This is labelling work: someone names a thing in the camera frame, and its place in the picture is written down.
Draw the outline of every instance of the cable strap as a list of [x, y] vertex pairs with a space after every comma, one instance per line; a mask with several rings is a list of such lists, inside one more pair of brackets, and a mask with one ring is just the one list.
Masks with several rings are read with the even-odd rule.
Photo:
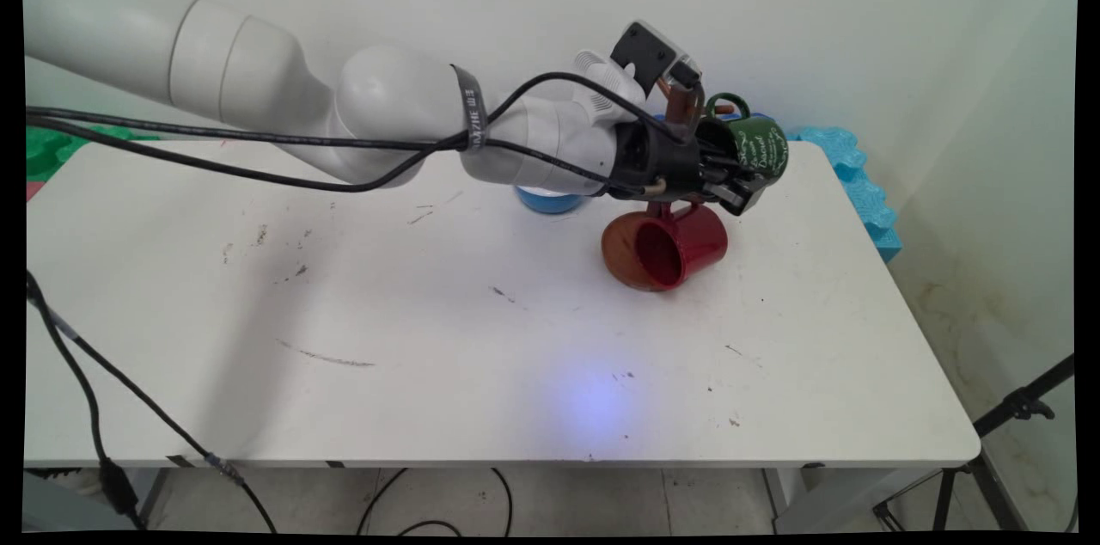
[[208, 453], [207, 456], [204, 457], [204, 459], [206, 459], [207, 464], [210, 464], [218, 471], [220, 471], [221, 476], [237, 483], [238, 487], [244, 484], [244, 479], [241, 478], [240, 472], [238, 472], [237, 468], [234, 468], [233, 465], [230, 464], [229, 461], [223, 461], [223, 459], [221, 459], [213, 453]]
[[468, 152], [477, 152], [485, 145], [488, 132], [488, 116], [485, 113], [485, 100], [482, 98], [481, 85], [473, 75], [451, 64], [459, 77], [459, 90], [462, 92], [462, 112], [466, 117], [466, 130], [470, 131]]

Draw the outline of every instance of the mug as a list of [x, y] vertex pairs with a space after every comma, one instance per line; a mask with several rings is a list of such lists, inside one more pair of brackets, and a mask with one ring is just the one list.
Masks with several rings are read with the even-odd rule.
[[729, 239], [722, 219], [700, 204], [672, 211], [650, 203], [604, 230], [604, 263], [624, 284], [644, 291], [672, 290], [726, 255]]

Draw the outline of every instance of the table surface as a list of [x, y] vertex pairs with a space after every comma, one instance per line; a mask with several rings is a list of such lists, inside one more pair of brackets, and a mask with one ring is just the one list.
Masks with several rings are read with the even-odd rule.
[[[158, 146], [324, 177], [243, 142]], [[664, 294], [600, 236], [641, 203], [559, 216], [454, 155], [348, 195], [90, 144], [26, 205], [51, 306], [205, 446], [256, 466], [923, 467], [979, 442], [824, 154], [790, 166], [729, 251]], [[28, 467], [92, 465], [87, 405], [26, 310]], [[124, 466], [200, 464], [74, 348]]]

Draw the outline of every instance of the black cable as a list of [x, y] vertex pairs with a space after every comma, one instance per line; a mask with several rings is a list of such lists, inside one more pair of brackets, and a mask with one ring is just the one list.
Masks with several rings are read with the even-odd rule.
[[[38, 111], [43, 111], [44, 109], [41, 109], [38, 107], [28, 107], [28, 113], [31, 113], [32, 110], [33, 110], [33, 112], [38, 112]], [[86, 116], [87, 116], [87, 118], [92, 118], [92, 117], [99, 118], [100, 117], [98, 113], [84, 113], [84, 112], [79, 112], [79, 111], [70, 112], [70, 113], [78, 113], [78, 115], [80, 115], [80, 118], [85, 118]], [[142, 124], [142, 126], [144, 124], [144, 122], [142, 122], [142, 120], [128, 120], [125, 118], [116, 118], [116, 119], [118, 119], [120, 121], [131, 122], [133, 124], [132, 127], [135, 128], [135, 129], [139, 129], [139, 130], [141, 129], [141, 127], [139, 124]], [[118, 138], [111, 137], [110, 134], [103, 134], [101, 132], [89, 130], [89, 129], [86, 129], [86, 128], [82, 128], [82, 127], [78, 127], [78, 126], [75, 126], [75, 124], [70, 124], [70, 123], [63, 122], [63, 121], [55, 120], [55, 119], [51, 119], [51, 118], [43, 118], [41, 116], [35, 116], [35, 115], [28, 115], [26, 116], [26, 124], [28, 126], [32, 126], [32, 127], [36, 127], [36, 128], [44, 128], [44, 129], [48, 129], [48, 130], [55, 130], [57, 132], [64, 132], [66, 134], [72, 134], [74, 137], [79, 137], [80, 139], [84, 139], [84, 140], [87, 140], [87, 141], [92, 141], [92, 142], [101, 143], [101, 144], [110, 146], [110, 148], [114, 148], [116, 150], [122, 150], [124, 152], [131, 152], [133, 154], [139, 154], [139, 155], [147, 156], [147, 157], [151, 157], [151, 159], [157, 159], [157, 160], [162, 160], [162, 161], [167, 161], [169, 163], [176, 163], [176, 164], [180, 164], [180, 165], [185, 165], [185, 166], [191, 166], [191, 167], [201, 168], [201, 170], [206, 170], [206, 171], [212, 171], [215, 173], [221, 173], [221, 174], [226, 174], [226, 175], [233, 175], [233, 176], [237, 176], [237, 177], [244, 177], [246, 179], [255, 179], [255, 181], [267, 182], [267, 183], [272, 183], [272, 184], [283, 184], [283, 185], [286, 185], [286, 186], [295, 186], [295, 187], [298, 187], [298, 188], [310, 188], [310, 189], [315, 189], [315, 190], [328, 190], [328, 192], [333, 192], [333, 193], [365, 193], [367, 190], [373, 190], [374, 188], [381, 188], [382, 186], [385, 186], [391, 181], [393, 181], [395, 177], [399, 176], [402, 173], [405, 173], [406, 171], [408, 171], [409, 168], [411, 168], [413, 165], [419, 163], [420, 161], [424, 161], [424, 159], [427, 157], [429, 154], [432, 154], [432, 153], [438, 152], [438, 151], [444, 151], [444, 150], [461, 150], [461, 149], [464, 149], [466, 146], [466, 132], [465, 131], [457, 133], [457, 134], [452, 134], [451, 137], [449, 137], [447, 139], [443, 139], [443, 140], [440, 140], [440, 141], [436, 141], [436, 142], [425, 142], [425, 143], [408, 142], [408, 143], [405, 143], [405, 142], [397, 142], [397, 141], [365, 141], [365, 140], [346, 140], [346, 139], [344, 139], [344, 140], [332, 140], [332, 139], [310, 138], [310, 137], [284, 137], [284, 135], [279, 135], [279, 134], [273, 134], [273, 133], [241, 133], [240, 131], [226, 131], [226, 132], [232, 132], [232, 133], [237, 134], [237, 137], [230, 138], [230, 137], [227, 137], [227, 135], [222, 134], [223, 129], [196, 129], [196, 127], [176, 127], [175, 124], [166, 124], [166, 123], [162, 123], [161, 124], [163, 127], [172, 129], [170, 130], [172, 132], [176, 132], [178, 134], [196, 134], [194, 132], [195, 130], [201, 130], [201, 131], [204, 131], [204, 133], [200, 134], [200, 137], [209, 137], [209, 138], [216, 138], [216, 139], [226, 138], [226, 139], [237, 139], [237, 140], [240, 140], [240, 141], [262, 141], [262, 142], [271, 142], [271, 143], [283, 143], [283, 144], [288, 144], [288, 145], [309, 144], [309, 145], [333, 145], [333, 146], [361, 146], [361, 144], [359, 144], [358, 142], [362, 141], [363, 143], [372, 144], [371, 145], [372, 148], [400, 149], [400, 148], [398, 148], [398, 145], [400, 145], [402, 148], [404, 148], [405, 145], [414, 145], [415, 148], [419, 148], [420, 149], [416, 154], [413, 154], [411, 156], [409, 156], [408, 159], [406, 159], [404, 162], [402, 162], [400, 164], [398, 164], [396, 167], [394, 167], [393, 170], [389, 170], [388, 173], [386, 173], [382, 177], [377, 177], [377, 179], [375, 179], [373, 182], [369, 182], [369, 183], [365, 183], [365, 184], [339, 184], [339, 183], [329, 183], [329, 182], [318, 182], [318, 181], [314, 181], [314, 179], [302, 179], [302, 178], [298, 178], [298, 177], [288, 177], [288, 176], [285, 176], [285, 175], [271, 174], [271, 173], [265, 173], [265, 172], [260, 172], [260, 171], [248, 170], [248, 168], [243, 168], [243, 167], [235, 167], [235, 166], [232, 166], [232, 165], [227, 165], [227, 164], [223, 164], [223, 163], [217, 163], [217, 162], [213, 162], [213, 161], [207, 161], [207, 160], [204, 160], [204, 159], [196, 159], [194, 156], [188, 156], [186, 154], [178, 154], [176, 152], [168, 152], [166, 150], [161, 150], [158, 148], [153, 148], [153, 146], [150, 146], [150, 145], [143, 145], [141, 143], [134, 143], [132, 141], [127, 141], [127, 140], [122, 140], [122, 139], [118, 139]], [[584, 170], [584, 168], [579, 167], [576, 165], [566, 163], [566, 162], [564, 162], [564, 161], [562, 161], [560, 159], [548, 156], [547, 154], [538, 152], [538, 150], [531, 150], [529, 148], [525, 148], [522, 145], [516, 145], [515, 143], [510, 143], [510, 142], [507, 142], [507, 141], [497, 141], [497, 140], [492, 140], [492, 139], [487, 141], [487, 144], [488, 145], [496, 145], [496, 146], [499, 146], [499, 148], [505, 148], [505, 149], [512, 150], [514, 152], [520, 152], [520, 153], [524, 153], [524, 154], [531, 155], [531, 156], [534, 156], [534, 157], [536, 157], [538, 160], [541, 160], [543, 162], [553, 164], [553, 165], [559, 166], [559, 167], [561, 167], [563, 170], [566, 170], [566, 171], [569, 171], [571, 173], [575, 173], [576, 175], [580, 175], [581, 177], [585, 177], [585, 178], [588, 178], [588, 179], [594, 179], [594, 181], [600, 182], [602, 184], [606, 184], [606, 185], [608, 185], [610, 187], [618, 188], [618, 189], [622, 189], [622, 190], [626, 190], [626, 192], [631, 193], [631, 194], [639, 194], [639, 193], [642, 192], [641, 187], [632, 186], [632, 185], [629, 185], [629, 184], [624, 184], [624, 183], [620, 183], [620, 182], [616, 182], [616, 181], [614, 181], [614, 179], [612, 179], [609, 177], [602, 176], [602, 175], [600, 175], [597, 173], [593, 173], [593, 172], [591, 172], [588, 170]]]
[[114, 375], [114, 379], [117, 379], [118, 381], [121, 381], [122, 385], [127, 386], [127, 389], [130, 392], [134, 393], [134, 395], [138, 399], [140, 399], [142, 401], [142, 403], [144, 403], [145, 405], [147, 405], [148, 408], [152, 410], [154, 414], [156, 414], [162, 421], [164, 421], [164, 424], [168, 425], [172, 428], [172, 430], [176, 432], [177, 435], [179, 435], [182, 438], [184, 438], [184, 440], [188, 445], [190, 445], [190, 447], [194, 448], [196, 453], [198, 453], [202, 457], [206, 457], [206, 456], [210, 455], [210, 451], [207, 450], [206, 448], [204, 448], [202, 445], [199, 444], [198, 440], [196, 440], [191, 436], [191, 434], [189, 434], [188, 432], [186, 432], [185, 428], [180, 427], [179, 424], [176, 423], [172, 418], [172, 416], [168, 416], [168, 414], [164, 410], [162, 410], [161, 406], [157, 405], [156, 402], [153, 401], [152, 397], [150, 397], [147, 394], [145, 394], [145, 391], [141, 390], [138, 386], [138, 384], [133, 383], [133, 381], [131, 381], [130, 378], [128, 378], [125, 373], [123, 373], [122, 371], [119, 371], [118, 368], [116, 368], [106, 358], [103, 358], [98, 351], [96, 351], [96, 348], [91, 347], [88, 344], [88, 341], [84, 340], [84, 337], [81, 337], [80, 335], [78, 335], [76, 333], [73, 333], [73, 336], [69, 337], [69, 338], [70, 338], [70, 340], [74, 344], [76, 344], [76, 347], [80, 348], [85, 353], [87, 353], [89, 357], [91, 357], [91, 359], [95, 360], [100, 367], [102, 367], [103, 369], [106, 369], [106, 371], [108, 373], [110, 373], [111, 375]]
[[[211, 454], [209, 450], [204, 448], [202, 445], [197, 443], [197, 440], [191, 435], [189, 435], [188, 432], [185, 430], [185, 428], [179, 426], [179, 424], [176, 423], [172, 418], [172, 416], [169, 416], [164, 410], [162, 410], [161, 406], [157, 405], [156, 402], [153, 401], [151, 396], [145, 394], [145, 392], [141, 390], [141, 388], [139, 388], [138, 384], [135, 384], [132, 380], [130, 380], [130, 378], [128, 378], [125, 373], [120, 371], [117, 367], [111, 364], [110, 361], [108, 361], [98, 351], [96, 351], [96, 349], [92, 348], [88, 344], [88, 341], [84, 340], [84, 337], [77, 334], [76, 330], [69, 328], [67, 324], [64, 324], [64, 320], [61, 320], [53, 313], [53, 310], [50, 309], [48, 305], [46, 305], [45, 297], [42, 295], [42, 290], [34, 281], [34, 276], [31, 274], [31, 271], [26, 272], [26, 283], [28, 283], [28, 299], [30, 299], [32, 304], [34, 304], [38, 308], [38, 312], [42, 313], [43, 323], [46, 325], [46, 330], [51, 334], [51, 338], [52, 339], [56, 338], [56, 341], [61, 340], [57, 330], [59, 320], [62, 325], [66, 326], [66, 335], [68, 336], [69, 340], [72, 340], [76, 346], [78, 346], [78, 348], [80, 348], [92, 360], [95, 360], [96, 363], [106, 369], [108, 373], [113, 375], [117, 380], [121, 381], [122, 385], [124, 385], [146, 406], [148, 406], [148, 408], [152, 410], [153, 413], [155, 413], [166, 425], [168, 425], [172, 428], [172, 430], [176, 432], [182, 438], [184, 438], [184, 440], [186, 440], [187, 444], [189, 444], [191, 448], [195, 449], [196, 453], [200, 454], [205, 459], [207, 459], [208, 462], [215, 466], [215, 468], [217, 468], [217, 470], [219, 470], [222, 475], [229, 477], [234, 483], [237, 483], [237, 486], [240, 486], [241, 489], [244, 490], [244, 493], [249, 495], [249, 499], [252, 500], [252, 503], [256, 506], [256, 510], [258, 510], [260, 515], [264, 520], [264, 523], [267, 524], [267, 530], [271, 530], [272, 534], [277, 534], [277, 531], [275, 530], [275, 524], [272, 522], [271, 516], [267, 514], [267, 510], [264, 509], [263, 503], [261, 503], [260, 499], [256, 498], [255, 492], [253, 492], [252, 488], [249, 487], [249, 483], [244, 481], [244, 478], [241, 477], [240, 473], [238, 473], [237, 470], [233, 469], [231, 466], [224, 464], [220, 458], [217, 458], [216, 455]], [[59, 348], [63, 350], [63, 355], [68, 353], [68, 350], [65, 348], [64, 342], [59, 344]], [[68, 362], [70, 359], [72, 359], [72, 353], [68, 353], [66, 362]], [[77, 377], [78, 379], [82, 378], [84, 377], [82, 371]], [[88, 386], [88, 392], [91, 392], [90, 385]], [[92, 393], [90, 397], [91, 402], [94, 403], [95, 393]], [[96, 416], [92, 425], [94, 439], [99, 436], [98, 404], [96, 405], [95, 408], [95, 415]], [[121, 468], [118, 468], [118, 466], [116, 466], [110, 459], [107, 459], [106, 456], [100, 459], [100, 470], [102, 475], [106, 475], [107, 480], [112, 481], [112, 482], [105, 482], [105, 488], [103, 488], [105, 493], [108, 493], [108, 490], [111, 488], [111, 486], [114, 486], [114, 487], [129, 488], [129, 495], [134, 495], [133, 489], [130, 487], [129, 481], [125, 481], [125, 486], [122, 486], [121, 482], [119, 482], [119, 479], [125, 480], [125, 475], [122, 472]], [[125, 514], [127, 517], [130, 517], [130, 521], [134, 523], [134, 526], [138, 527], [138, 530], [145, 530], [144, 524], [141, 522], [141, 519], [138, 516], [138, 513], [133, 508], [124, 509], [120, 512]]]
[[610, 186], [613, 188], [618, 188], [620, 190], [626, 190], [627, 193], [631, 193], [634, 195], [641, 195], [641, 194], [645, 193], [645, 188], [642, 188], [641, 186], [634, 186], [634, 185], [630, 185], [630, 184], [624, 184], [622, 182], [616, 182], [616, 181], [614, 181], [614, 179], [612, 179], [609, 177], [602, 176], [598, 173], [592, 173], [591, 171], [581, 168], [581, 167], [579, 167], [579, 166], [576, 166], [576, 165], [574, 165], [572, 163], [566, 163], [565, 161], [562, 161], [561, 159], [558, 159], [558, 157], [554, 157], [554, 156], [549, 156], [547, 154], [543, 154], [542, 152], [539, 152], [538, 150], [532, 150], [531, 148], [528, 148], [526, 145], [519, 145], [518, 143], [513, 143], [510, 141], [504, 141], [504, 140], [501, 140], [501, 139], [493, 139], [493, 138], [486, 139], [485, 140], [485, 145], [487, 148], [503, 148], [505, 150], [510, 150], [513, 152], [518, 152], [520, 154], [527, 154], [528, 156], [531, 156], [534, 159], [538, 159], [539, 161], [542, 161], [543, 163], [550, 163], [551, 165], [553, 165], [556, 167], [563, 168], [563, 170], [565, 170], [565, 171], [568, 171], [570, 173], [575, 173], [576, 175], [579, 175], [581, 177], [586, 177], [588, 179], [594, 179], [594, 181], [596, 181], [596, 182], [598, 182], [601, 184], [606, 184], [606, 185], [608, 185], [608, 186]]
[[363, 511], [363, 516], [359, 519], [359, 527], [355, 528], [355, 536], [359, 536], [360, 534], [362, 534], [362, 532], [363, 532], [363, 524], [366, 523], [366, 516], [371, 514], [371, 509], [374, 509], [374, 504], [378, 502], [378, 499], [382, 498], [382, 494], [385, 493], [386, 490], [389, 489], [391, 484], [394, 484], [395, 480], [402, 478], [402, 475], [404, 475], [405, 471], [407, 471], [407, 470], [408, 470], [408, 468], [402, 468], [402, 469], [397, 470], [397, 473], [394, 475], [394, 478], [392, 478], [388, 481], [386, 481], [386, 484], [382, 486], [382, 489], [378, 491], [378, 493], [374, 494], [374, 498], [372, 498], [371, 502], [369, 503], [369, 505], [366, 505], [366, 510]]
[[504, 475], [501, 473], [501, 470], [493, 468], [493, 473], [496, 475], [496, 478], [501, 479], [501, 484], [504, 486], [504, 492], [508, 495], [508, 523], [504, 525], [504, 537], [507, 538], [508, 535], [512, 534], [512, 488], [508, 487], [508, 481], [504, 480]]
[[440, 521], [440, 520], [428, 520], [428, 521], [422, 521], [420, 523], [415, 523], [415, 524], [406, 527], [405, 530], [402, 530], [399, 533], [397, 533], [397, 536], [405, 536], [405, 534], [408, 534], [408, 533], [413, 532], [414, 530], [416, 530], [418, 527], [424, 527], [426, 525], [441, 525], [441, 526], [443, 526], [447, 530], [451, 530], [451, 532], [454, 533], [454, 536], [462, 536], [462, 533], [459, 532], [459, 528], [454, 527], [453, 525], [451, 525], [451, 524], [449, 524], [449, 523], [447, 523], [444, 521]]
[[94, 141], [96, 143], [101, 143], [116, 150], [122, 150], [124, 152], [130, 152], [133, 154], [141, 154], [142, 156], [148, 156], [151, 159], [158, 159], [162, 161], [167, 161], [169, 163], [176, 163], [178, 165], [185, 165], [189, 167], [198, 167], [206, 171], [212, 171], [216, 173], [221, 173], [226, 175], [234, 175], [237, 177], [244, 177], [246, 179], [256, 179], [260, 182], [267, 182], [271, 184], [285, 184], [287, 186], [296, 186], [298, 188], [310, 188], [315, 190], [328, 190], [331, 193], [364, 193], [367, 190], [373, 190], [374, 188], [381, 188], [385, 186], [395, 177], [405, 173], [413, 165], [424, 161], [428, 154], [432, 154], [437, 150], [451, 150], [457, 149], [458, 143], [462, 146], [465, 145], [465, 132], [460, 132], [458, 134], [452, 134], [447, 139], [437, 141], [430, 148], [420, 150], [416, 154], [413, 154], [405, 161], [402, 161], [393, 170], [389, 170], [385, 175], [377, 177], [372, 182], [364, 184], [334, 184], [330, 182], [318, 182], [314, 179], [302, 179], [299, 177], [288, 177], [285, 175], [278, 175], [274, 173], [264, 173], [261, 171], [246, 170], [242, 167], [235, 167], [232, 165], [226, 165], [222, 163], [216, 163], [213, 161], [206, 161], [202, 159], [196, 159], [194, 156], [188, 156], [186, 154], [177, 154], [176, 152], [168, 152], [166, 150], [161, 150], [158, 148], [153, 148], [151, 145], [142, 145], [141, 143], [134, 143], [132, 141], [125, 141], [122, 139], [116, 139], [110, 134], [103, 134], [96, 132], [94, 130], [88, 130], [82, 127], [74, 126], [59, 120], [52, 120], [47, 118], [40, 118], [37, 116], [29, 116], [26, 118], [26, 124], [32, 127], [45, 128], [50, 130], [56, 130], [58, 132], [64, 132], [66, 134], [72, 134], [74, 137], [79, 137], [88, 141]]
[[1077, 495], [1074, 495], [1074, 513], [1069, 515], [1069, 525], [1063, 532], [1074, 532], [1075, 525], [1077, 525]]
[[518, 100], [522, 95], [527, 94], [527, 91], [529, 91], [532, 87], [541, 85], [548, 80], [568, 80], [571, 83], [575, 83], [578, 85], [583, 85], [584, 87], [591, 89], [592, 91], [595, 91], [596, 94], [603, 96], [606, 99], [609, 99], [612, 102], [618, 105], [619, 107], [628, 110], [628, 112], [634, 117], [656, 128], [661, 132], [661, 134], [668, 137], [672, 142], [675, 142], [676, 145], [683, 145], [684, 143], [682, 140], [676, 138], [676, 135], [669, 128], [668, 123], [662, 122], [660, 119], [654, 118], [652, 115], [648, 113], [645, 109], [635, 106], [628, 99], [622, 98], [620, 95], [615, 94], [614, 91], [607, 89], [601, 84], [595, 83], [593, 80], [588, 80], [587, 78], [582, 77], [581, 75], [574, 75], [573, 73], [542, 73], [541, 75], [522, 84], [521, 86], [517, 87], [515, 91], [512, 91], [512, 94], [504, 99], [504, 102], [501, 102], [499, 107], [497, 107], [492, 113], [490, 113], [488, 123], [496, 121], [496, 119], [503, 116], [504, 112], [507, 111], [508, 108], [510, 108], [516, 100]]
[[127, 519], [130, 520], [130, 523], [134, 524], [134, 530], [148, 530], [145, 526], [145, 522], [141, 521], [141, 517], [138, 516], [138, 512], [136, 511], [127, 511], [125, 515], [127, 515]]
[[96, 401], [96, 391], [91, 390], [88, 378], [85, 377], [80, 366], [73, 358], [73, 353], [69, 352], [68, 348], [62, 341], [62, 337], [57, 333], [57, 326], [54, 325], [53, 319], [50, 317], [46, 296], [42, 294], [42, 288], [38, 287], [38, 282], [34, 280], [34, 275], [31, 274], [30, 270], [26, 271], [26, 295], [31, 303], [38, 308], [38, 313], [42, 314], [42, 323], [46, 325], [46, 330], [50, 333], [51, 340], [54, 341], [54, 347], [57, 348], [57, 351], [62, 352], [65, 363], [68, 364], [69, 370], [76, 375], [76, 380], [80, 382], [80, 390], [84, 391], [84, 396], [88, 400], [88, 414], [91, 416], [91, 443], [96, 447], [96, 457], [100, 464], [106, 464], [109, 459], [107, 458], [107, 453], [103, 451], [103, 439], [99, 435], [99, 403]]
[[[492, 470], [493, 470], [493, 473], [496, 475], [496, 478], [501, 479], [501, 484], [504, 486], [504, 493], [508, 498], [508, 520], [507, 520], [507, 523], [505, 523], [505, 525], [504, 525], [504, 536], [507, 537], [507, 536], [512, 535], [512, 506], [513, 506], [513, 503], [512, 503], [512, 488], [508, 487], [508, 481], [504, 478], [504, 475], [501, 473], [501, 470], [497, 470], [496, 468], [492, 468]], [[389, 489], [389, 486], [393, 486], [394, 481], [396, 481], [398, 478], [400, 478], [400, 476], [404, 475], [405, 471], [408, 471], [408, 468], [402, 468], [400, 470], [397, 470], [397, 473], [394, 475], [393, 478], [391, 478], [388, 481], [386, 481], [386, 484], [382, 486], [382, 489], [378, 490], [378, 493], [374, 494], [374, 498], [371, 499], [370, 503], [367, 503], [366, 510], [363, 511], [363, 516], [360, 517], [360, 520], [359, 520], [359, 527], [355, 528], [355, 536], [360, 536], [362, 534], [362, 532], [363, 532], [363, 524], [366, 523], [366, 517], [369, 517], [369, 515], [371, 514], [371, 510], [374, 509], [374, 505], [378, 502], [380, 499], [382, 499], [382, 494], [384, 494], [386, 492], [386, 490]], [[442, 525], [442, 526], [446, 526], [448, 528], [451, 528], [451, 531], [454, 532], [455, 536], [462, 536], [462, 534], [460, 534], [459, 531], [455, 530], [454, 526], [452, 526], [451, 524], [449, 524], [447, 522], [437, 521], [437, 520], [429, 520], [429, 521], [420, 522], [420, 523], [418, 523], [416, 525], [411, 525], [408, 528], [405, 528], [404, 531], [402, 531], [400, 534], [397, 534], [397, 536], [404, 536], [405, 534], [407, 534], [407, 533], [411, 532], [413, 530], [416, 530], [417, 527], [420, 527], [422, 525]]]
[[260, 511], [260, 516], [262, 516], [264, 519], [264, 523], [267, 524], [267, 531], [271, 532], [272, 534], [278, 534], [278, 530], [275, 530], [275, 524], [272, 523], [272, 519], [267, 514], [267, 509], [264, 509], [264, 505], [260, 502], [260, 499], [256, 498], [255, 492], [252, 491], [252, 488], [249, 487], [249, 483], [244, 482], [243, 478], [241, 479], [240, 486], [241, 489], [244, 490], [244, 493], [249, 495], [249, 500], [252, 500], [252, 505], [254, 505], [256, 510]]
[[255, 132], [232, 130], [227, 128], [205, 128], [195, 126], [180, 126], [168, 122], [154, 122], [150, 120], [138, 120], [133, 118], [120, 118], [106, 113], [92, 113], [89, 111], [75, 111], [73, 109], [55, 109], [53, 107], [28, 107], [26, 115], [38, 118], [55, 118], [61, 120], [73, 120], [78, 122], [90, 122], [97, 124], [119, 126], [135, 130], [148, 130], [152, 132], [167, 132], [173, 134], [186, 134], [188, 137], [202, 137], [206, 139], [228, 139], [231, 141], [260, 141], [264, 143], [279, 143], [283, 145], [323, 145], [328, 148], [362, 148], [366, 150], [426, 150], [435, 145], [433, 141], [382, 141], [373, 139], [333, 139], [328, 137], [299, 137], [293, 134], [277, 134], [274, 132]]

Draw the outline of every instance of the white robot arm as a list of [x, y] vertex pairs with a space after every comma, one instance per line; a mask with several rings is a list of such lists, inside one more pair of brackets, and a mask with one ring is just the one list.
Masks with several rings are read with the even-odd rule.
[[[492, 92], [479, 96], [469, 81], [460, 83], [470, 77], [455, 67], [386, 45], [358, 52], [344, 65], [337, 87], [330, 88], [310, 74], [295, 36], [211, 0], [23, 0], [23, 43], [28, 56], [90, 79], [233, 127], [279, 134], [438, 141], [468, 128], [473, 132], [479, 113], [475, 109], [471, 115], [469, 106], [481, 107], [484, 118], [503, 99]], [[624, 69], [628, 63], [636, 66], [632, 77]], [[609, 58], [582, 51], [574, 66], [637, 107], [644, 106], [658, 79], [690, 87], [700, 76], [680, 48], [640, 22], [628, 26]], [[628, 123], [634, 129], [620, 126]], [[728, 201], [733, 194], [722, 177], [732, 182], [735, 175], [744, 176], [741, 171], [712, 168], [711, 181], [704, 181], [692, 130], [673, 143], [664, 139], [667, 129], [657, 134], [582, 86], [570, 100], [524, 96], [486, 132], [601, 176], [650, 186], [649, 200], [694, 195]], [[282, 148], [349, 183], [375, 179], [411, 154]], [[723, 152], [727, 162], [736, 162], [736, 148]], [[486, 182], [580, 195], [605, 192], [600, 182], [499, 148], [465, 151], [461, 160], [471, 176]], [[407, 182], [419, 167], [387, 185]], [[755, 192], [740, 193], [744, 209]]]

